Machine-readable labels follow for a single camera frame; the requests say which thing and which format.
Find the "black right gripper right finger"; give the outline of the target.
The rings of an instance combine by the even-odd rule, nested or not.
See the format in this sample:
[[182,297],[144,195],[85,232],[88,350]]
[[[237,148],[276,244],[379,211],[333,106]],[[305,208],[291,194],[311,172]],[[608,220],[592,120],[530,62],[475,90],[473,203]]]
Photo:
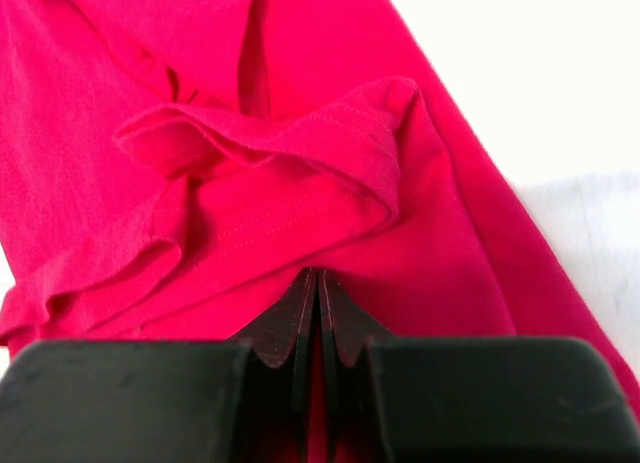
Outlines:
[[402,337],[317,278],[333,462],[635,462],[639,426],[588,343]]

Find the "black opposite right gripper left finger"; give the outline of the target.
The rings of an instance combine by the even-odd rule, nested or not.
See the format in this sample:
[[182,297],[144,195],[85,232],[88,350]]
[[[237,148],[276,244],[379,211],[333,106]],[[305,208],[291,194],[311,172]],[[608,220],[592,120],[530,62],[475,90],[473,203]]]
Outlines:
[[5,462],[303,462],[317,275],[227,340],[50,340],[1,380]]

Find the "red t shirt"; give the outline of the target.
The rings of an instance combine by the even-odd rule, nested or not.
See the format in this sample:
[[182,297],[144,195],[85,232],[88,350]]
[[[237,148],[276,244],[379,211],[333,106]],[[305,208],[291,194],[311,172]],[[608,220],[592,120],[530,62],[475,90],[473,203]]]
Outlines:
[[[633,373],[389,0],[1,0],[1,244],[11,363],[227,340],[310,269],[397,336],[582,340],[639,426]],[[303,462],[333,462],[314,303]]]

